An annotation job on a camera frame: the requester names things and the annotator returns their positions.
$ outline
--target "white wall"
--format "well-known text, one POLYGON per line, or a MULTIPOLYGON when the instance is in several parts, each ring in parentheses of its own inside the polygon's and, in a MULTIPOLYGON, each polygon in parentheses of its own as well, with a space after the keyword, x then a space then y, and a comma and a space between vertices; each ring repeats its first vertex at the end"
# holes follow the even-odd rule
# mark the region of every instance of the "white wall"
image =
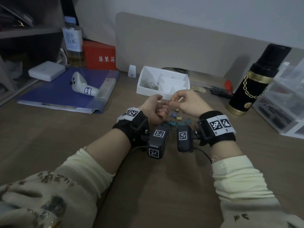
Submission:
POLYGON ((115 45, 119 12, 304 49, 304 0, 73 0, 84 35, 115 45))

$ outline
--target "wooden desk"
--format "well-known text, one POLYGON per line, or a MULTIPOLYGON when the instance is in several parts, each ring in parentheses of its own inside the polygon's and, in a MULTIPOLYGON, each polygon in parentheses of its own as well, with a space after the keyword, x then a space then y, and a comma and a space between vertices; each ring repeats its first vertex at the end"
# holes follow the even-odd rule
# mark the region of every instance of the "wooden desk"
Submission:
MULTIPOLYGON (((51 110, 14 101, 1 107, 0 184, 53 170, 80 147, 105 134, 122 111, 147 99, 136 94, 136 84, 137 79, 122 73, 103 114, 51 110)), ((229 116, 237 144, 264 173, 284 209, 304 218, 304 140, 279 135, 253 109, 238 117, 225 109, 226 99, 201 95, 211 107, 229 116)), ((209 147, 200 148, 210 154, 209 147)), ((222 214, 211 170, 199 151, 179 153, 172 134, 162 160, 135 150, 121 166, 95 227, 219 227, 222 214)))

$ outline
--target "hand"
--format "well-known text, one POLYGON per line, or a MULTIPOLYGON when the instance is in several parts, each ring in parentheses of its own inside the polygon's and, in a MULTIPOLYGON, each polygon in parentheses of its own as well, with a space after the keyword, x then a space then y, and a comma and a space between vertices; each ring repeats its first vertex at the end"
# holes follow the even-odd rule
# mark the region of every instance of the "hand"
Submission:
POLYGON ((162 98, 163 96, 159 94, 152 95, 139 107, 143 111, 144 115, 148 117, 149 123, 152 125, 159 125, 168 118, 168 102, 162 103, 162 108, 159 109, 158 112, 155 111, 158 105, 157 101, 162 98))
POLYGON ((171 97, 170 107, 178 108, 190 116, 199 118, 200 115, 213 109, 193 90, 179 90, 171 97))

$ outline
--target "white organizer tray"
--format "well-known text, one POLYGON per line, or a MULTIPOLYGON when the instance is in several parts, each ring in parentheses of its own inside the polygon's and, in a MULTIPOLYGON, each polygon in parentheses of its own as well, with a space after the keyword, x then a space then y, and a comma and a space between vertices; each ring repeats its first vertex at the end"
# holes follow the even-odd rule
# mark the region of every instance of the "white organizer tray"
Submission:
POLYGON ((190 89, 188 75, 144 66, 139 76, 136 93, 146 96, 160 94, 163 99, 169 99, 176 91, 188 89, 190 89), (158 90, 143 87, 142 82, 145 80, 157 85, 158 90))

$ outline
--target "bottle label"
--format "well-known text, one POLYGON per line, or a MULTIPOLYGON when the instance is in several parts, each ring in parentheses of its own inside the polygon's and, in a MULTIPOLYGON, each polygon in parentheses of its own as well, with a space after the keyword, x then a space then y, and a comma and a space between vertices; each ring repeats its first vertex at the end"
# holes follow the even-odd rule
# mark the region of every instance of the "bottle label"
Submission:
POLYGON ((75 28, 63 28, 62 30, 67 50, 82 52, 83 41, 81 30, 76 30, 75 28))

